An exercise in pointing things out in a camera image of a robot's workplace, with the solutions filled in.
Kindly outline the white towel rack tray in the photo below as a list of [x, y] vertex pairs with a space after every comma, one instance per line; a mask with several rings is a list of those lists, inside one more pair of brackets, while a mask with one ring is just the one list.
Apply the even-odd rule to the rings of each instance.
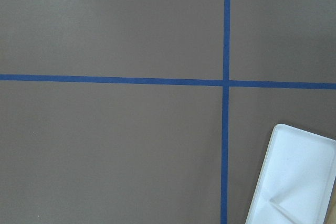
[[334, 182], [335, 140], [277, 124], [246, 223], [324, 223]]

